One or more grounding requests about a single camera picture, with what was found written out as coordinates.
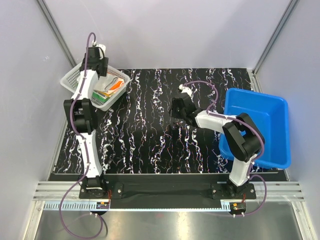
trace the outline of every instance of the white laundry basket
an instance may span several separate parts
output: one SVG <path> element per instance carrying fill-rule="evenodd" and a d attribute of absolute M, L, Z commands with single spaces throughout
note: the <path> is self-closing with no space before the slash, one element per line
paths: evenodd
<path fill-rule="evenodd" d="M 78 86 L 78 78 L 80 78 L 79 68 L 81 67 L 81 63 L 72 68 L 64 77 L 60 80 L 60 84 L 64 86 L 66 89 L 74 93 Z M 126 92 L 127 84 L 131 81 L 130 77 L 123 72 L 113 68 L 112 66 L 108 66 L 108 74 L 117 76 L 124 80 L 124 85 L 114 94 L 112 95 L 106 102 L 99 101 L 98 99 L 92 97 L 91 102 L 92 105 L 102 111 L 107 111 L 112 104 L 114 104 L 118 98 Z"/>

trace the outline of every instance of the white wall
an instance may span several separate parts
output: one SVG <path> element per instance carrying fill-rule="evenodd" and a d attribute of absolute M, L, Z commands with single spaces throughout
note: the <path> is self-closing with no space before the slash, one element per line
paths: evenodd
<path fill-rule="evenodd" d="M 274 44 L 258 80 L 264 93 L 289 104 L 292 164 L 320 236 L 320 1 L 302 0 Z"/>
<path fill-rule="evenodd" d="M 45 0 L 77 62 L 94 31 L 115 68 L 253 68 L 290 0 Z"/>
<path fill-rule="evenodd" d="M 0 23 L 0 239 L 18 240 L 52 163 L 71 66 L 35 0 L 2 0 Z"/>

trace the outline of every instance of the metal floor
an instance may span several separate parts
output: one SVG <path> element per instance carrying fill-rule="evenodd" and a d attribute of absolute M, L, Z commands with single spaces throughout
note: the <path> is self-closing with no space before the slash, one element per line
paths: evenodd
<path fill-rule="evenodd" d="M 258 207 L 247 203 L 248 210 Z M 90 237 L 100 229 L 100 221 L 85 216 L 84 211 L 63 211 L 65 223 L 77 235 Z M 302 240 L 294 209 L 290 202 L 266 202 L 252 216 L 232 218 L 224 212 L 121 212 L 103 215 L 103 228 L 97 240 Z M 58 211 L 44 210 L 36 240 L 73 240 L 62 230 Z"/>

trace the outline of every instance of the black marble tabletop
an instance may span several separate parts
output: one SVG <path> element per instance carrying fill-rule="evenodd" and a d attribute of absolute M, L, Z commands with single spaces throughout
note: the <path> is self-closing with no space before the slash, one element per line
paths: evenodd
<path fill-rule="evenodd" d="M 130 69 L 127 93 L 106 112 L 97 110 L 96 144 L 105 173 L 225 173 L 232 161 L 221 157 L 220 134 L 196 129 L 169 115 L 180 84 L 203 80 L 214 84 L 223 113 L 229 88 L 251 89 L 245 68 Z M 190 85 L 196 105 L 205 109 L 215 93 L 205 84 Z M 80 146 L 67 128 L 53 173 L 83 173 Z"/>

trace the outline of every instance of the blue bin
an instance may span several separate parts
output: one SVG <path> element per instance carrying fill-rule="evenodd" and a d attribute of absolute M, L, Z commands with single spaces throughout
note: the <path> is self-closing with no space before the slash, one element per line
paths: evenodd
<path fill-rule="evenodd" d="M 265 151 L 255 166 L 265 169 L 286 169 L 291 164 L 288 103 L 281 97 L 264 93 L 230 88 L 225 96 L 224 114 L 247 113 L 265 139 Z M 225 135 L 221 134 L 221 156 L 234 160 Z"/>

